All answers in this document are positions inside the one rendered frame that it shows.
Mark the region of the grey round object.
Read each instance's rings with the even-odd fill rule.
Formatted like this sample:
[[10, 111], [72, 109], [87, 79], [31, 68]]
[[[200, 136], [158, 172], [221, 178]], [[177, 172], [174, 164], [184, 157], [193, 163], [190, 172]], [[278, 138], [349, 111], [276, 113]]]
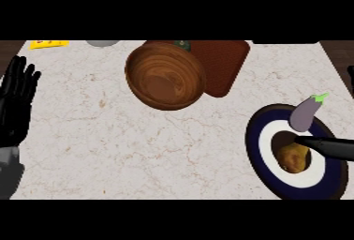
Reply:
[[85, 40], [85, 42], [93, 47], [104, 48], [104, 47], [115, 45], [119, 42], [119, 40]]

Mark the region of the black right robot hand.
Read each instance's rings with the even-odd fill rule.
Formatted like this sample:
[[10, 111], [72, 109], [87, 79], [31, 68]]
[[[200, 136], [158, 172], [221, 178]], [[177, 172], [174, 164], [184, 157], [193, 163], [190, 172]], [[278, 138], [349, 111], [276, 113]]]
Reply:
[[314, 149], [324, 157], [354, 162], [354, 140], [298, 136], [295, 143]]

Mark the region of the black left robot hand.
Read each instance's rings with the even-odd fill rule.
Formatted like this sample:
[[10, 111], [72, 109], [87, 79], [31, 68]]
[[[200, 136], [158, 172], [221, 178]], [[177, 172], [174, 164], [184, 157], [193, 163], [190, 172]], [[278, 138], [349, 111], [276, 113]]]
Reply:
[[26, 57], [16, 55], [0, 85], [0, 147], [17, 146], [26, 138], [40, 76]]

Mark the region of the brown wooden bowl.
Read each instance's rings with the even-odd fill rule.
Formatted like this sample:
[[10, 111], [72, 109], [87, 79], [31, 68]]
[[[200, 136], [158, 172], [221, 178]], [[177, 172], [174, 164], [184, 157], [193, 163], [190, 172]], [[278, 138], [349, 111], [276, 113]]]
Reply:
[[140, 46], [127, 57], [124, 73], [132, 94], [153, 109], [181, 110], [205, 92], [202, 64], [172, 44], [156, 42]]

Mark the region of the navy and white plate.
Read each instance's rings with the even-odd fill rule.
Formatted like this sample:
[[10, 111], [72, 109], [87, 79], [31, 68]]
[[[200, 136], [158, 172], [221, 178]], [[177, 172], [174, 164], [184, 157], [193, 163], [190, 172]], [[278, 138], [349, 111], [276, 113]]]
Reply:
[[253, 171], [267, 188], [284, 200], [337, 200], [348, 182], [346, 162], [308, 151], [309, 164], [299, 173], [286, 172], [277, 164], [277, 149], [296, 136], [333, 138], [335, 135], [318, 118], [305, 132], [289, 126], [295, 107], [287, 104], [264, 106], [249, 120], [245, 145]]

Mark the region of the dark green object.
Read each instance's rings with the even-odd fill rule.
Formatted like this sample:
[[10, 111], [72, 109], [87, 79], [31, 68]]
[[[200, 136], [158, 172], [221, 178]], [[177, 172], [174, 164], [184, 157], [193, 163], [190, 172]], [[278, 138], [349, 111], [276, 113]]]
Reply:
[[190, 51], [190, 43], [187, 40], [175, 40], [174, 45], [184, 49], [187, 52]]

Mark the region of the reddish brown placemat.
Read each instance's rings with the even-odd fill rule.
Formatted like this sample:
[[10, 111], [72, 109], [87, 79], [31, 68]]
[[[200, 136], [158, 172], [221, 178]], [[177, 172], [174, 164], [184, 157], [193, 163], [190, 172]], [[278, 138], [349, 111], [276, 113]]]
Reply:
[[205, 93], [221, 98], [230, 92], [250, 50], [249, 44], [245, 40], [191, 40], [188, 47], [206, 72]]

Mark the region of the yellow brown potato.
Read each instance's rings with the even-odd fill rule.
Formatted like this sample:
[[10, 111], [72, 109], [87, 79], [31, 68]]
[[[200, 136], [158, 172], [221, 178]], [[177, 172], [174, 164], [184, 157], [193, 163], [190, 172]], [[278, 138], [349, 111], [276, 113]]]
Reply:
[[295, 142], [276, 150], [276, 161], [287, 173], [301, 173], [309, 163], [309, 148]]

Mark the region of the purple eggplant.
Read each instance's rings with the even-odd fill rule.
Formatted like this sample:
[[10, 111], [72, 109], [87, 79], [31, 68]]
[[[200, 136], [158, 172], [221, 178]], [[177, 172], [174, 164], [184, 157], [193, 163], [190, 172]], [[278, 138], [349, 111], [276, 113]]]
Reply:
[[293, 109], [289, 117], [289, 125], [295, 131], [305, 132], [309, 129], [315, 112], [320, 109], [327, 96], [327, 93], [321, 95], [311, 95]]

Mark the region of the yellow flat object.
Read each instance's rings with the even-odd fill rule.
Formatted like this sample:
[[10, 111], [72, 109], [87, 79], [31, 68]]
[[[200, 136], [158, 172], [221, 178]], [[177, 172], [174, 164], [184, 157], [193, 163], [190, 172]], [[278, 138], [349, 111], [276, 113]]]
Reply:
[[53, 47], [63, 47], [69, 45], [68, 40], [34, 40], [29, 45], [29, 49], [45, 49]]

